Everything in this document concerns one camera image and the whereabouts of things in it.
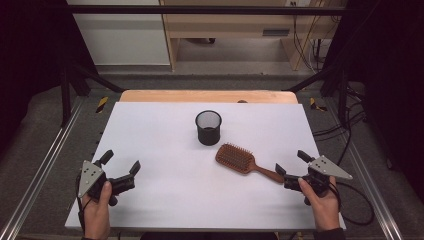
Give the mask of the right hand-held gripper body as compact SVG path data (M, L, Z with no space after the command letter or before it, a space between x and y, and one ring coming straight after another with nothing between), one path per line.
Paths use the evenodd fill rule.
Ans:
M347 180L353 179L351 174L325 156L314 158L314 161L307 163L307 174L302 176L302 179L312 187L316 195L321 196L330 189L331 176Z

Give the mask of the light wooden desk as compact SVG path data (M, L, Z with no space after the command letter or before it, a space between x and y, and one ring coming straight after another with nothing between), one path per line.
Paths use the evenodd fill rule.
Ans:
M348 0L158 0L162 6L254 6L343 8ZM164 14L171 61L184 38L277 38L294 71L307 66L313 40L333 38L339 16Z

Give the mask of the black metal frame leg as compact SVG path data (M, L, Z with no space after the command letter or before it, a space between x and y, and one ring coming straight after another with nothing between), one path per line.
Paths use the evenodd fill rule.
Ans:
M331 97L335 91L338 91L338 112L337 118L344 128L347 127L347 86L348 80L347 75L340 64L331 64L325 67L320 72L312 75L306 80L288 88L289 92L297 93L305 87L323 80L323 84L320 89L320 93L324 97Z
M60 66L59 76L62 99L62 127L66 126L71 119L70 87L74 88L78 96L87 96L91 88L88 86L86 80L91 79L115 93L123 93L125 91L124 88L101 77L96 71L90 71L75 62L63 63Z

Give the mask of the black horizontal frame bar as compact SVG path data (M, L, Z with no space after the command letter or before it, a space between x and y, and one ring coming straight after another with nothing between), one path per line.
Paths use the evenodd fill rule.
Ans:
M75 14L210 14L210 15L304 15L342 16L345 8L253 7L253 6L151 6L151 5L69 5Z

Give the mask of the black mesh cup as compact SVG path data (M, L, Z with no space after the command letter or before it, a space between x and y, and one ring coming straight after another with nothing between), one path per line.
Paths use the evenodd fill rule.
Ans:
M195 118L198 140L205 146L212 146L220 140L221 116L213 110L200 112Z

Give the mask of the dark curtain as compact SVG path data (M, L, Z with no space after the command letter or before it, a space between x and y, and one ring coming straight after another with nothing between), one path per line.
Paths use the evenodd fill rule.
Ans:
M0 154L32 97L60 84L63 60L96 67L67 0L0 0Z
M389 159L424 201L424 0L347 0L326 57L365 85L365 106Z

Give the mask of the wooden paddle hairbrush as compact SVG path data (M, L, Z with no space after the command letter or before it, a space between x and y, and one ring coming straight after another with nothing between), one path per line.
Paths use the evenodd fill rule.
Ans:
M241 174L248 174L252 171L257 171L279 184L284 183L284 178L281 175L258 166L254 155L250 151L234 144L223 144L218 149L215 160L219 164Z

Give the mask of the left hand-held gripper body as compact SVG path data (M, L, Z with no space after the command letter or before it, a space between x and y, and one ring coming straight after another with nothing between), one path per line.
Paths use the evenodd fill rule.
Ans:
M108 178L102 166L99 160L94 163L88 161L83 162L77 196L82 198L87 194L98 200L104 183L108 181L112 186L112 195L109 199L109 205L115 206L118 203L118 195L135 187L136 175L128 173L118 178Z

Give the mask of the person's right hand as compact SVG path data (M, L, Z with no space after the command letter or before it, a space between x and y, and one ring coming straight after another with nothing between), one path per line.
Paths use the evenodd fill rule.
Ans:
M336 195L329 191L319 197L303 178L299 178L298 183L311 204L316 230L323 232L339 228L339 205Z

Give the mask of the wooden table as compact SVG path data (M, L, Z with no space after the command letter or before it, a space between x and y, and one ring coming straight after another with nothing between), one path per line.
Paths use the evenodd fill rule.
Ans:
M120 102L208 102L297 104L290 91L269 90L126 90Z

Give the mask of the white cabinet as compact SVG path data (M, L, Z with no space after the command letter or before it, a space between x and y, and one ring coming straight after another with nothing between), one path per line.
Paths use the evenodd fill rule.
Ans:
M97 66L169 65L160 14L74 14Z

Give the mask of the yellow black tape piece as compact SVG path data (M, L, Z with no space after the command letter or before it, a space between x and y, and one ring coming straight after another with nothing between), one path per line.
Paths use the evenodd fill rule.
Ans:
M310 98L310 108L312 110L318 110L321 112L328 111L328 109L325 106L318 106L314 98Z
M96 113L101 113L108 101L108 97L102 97L98 103L98 106L96 108Z

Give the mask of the person's left hand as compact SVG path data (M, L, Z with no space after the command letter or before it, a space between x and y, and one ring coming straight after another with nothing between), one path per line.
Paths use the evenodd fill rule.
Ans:
M82 198L84 209L84 236L109 236L109 199L112 186L106 181L102 187L101 195L97 201L85 194Z

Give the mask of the aluminium rail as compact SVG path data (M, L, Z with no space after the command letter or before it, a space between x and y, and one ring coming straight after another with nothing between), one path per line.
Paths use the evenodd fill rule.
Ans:
M0 231L0 240L15 240L18 233L27 218L39 192L41 191L52 167L54 166L56 159L58 158L66 140L77 120L82 106L85 103L83 97L77 97L72 109L71 115L67 123L60 128L55 136L53 143L47 151L43 161L41 162L37 172L32 178L31 183L25 191L25 194L21 198L19 204L15 208L12 216L9 218L4 228Z
M361 103L356 98L350 99L346 113L350 129L338 129L318 145L321 153L353 171L354 179L345 180L346 185L340 187L348 238L404 240L383 198L382 190L377 185L377 178L367 166L367 163L373 164L378 157L373 155L375 144L371 135L366 133L364 140L360 136L367 127L362 121L365 113Z

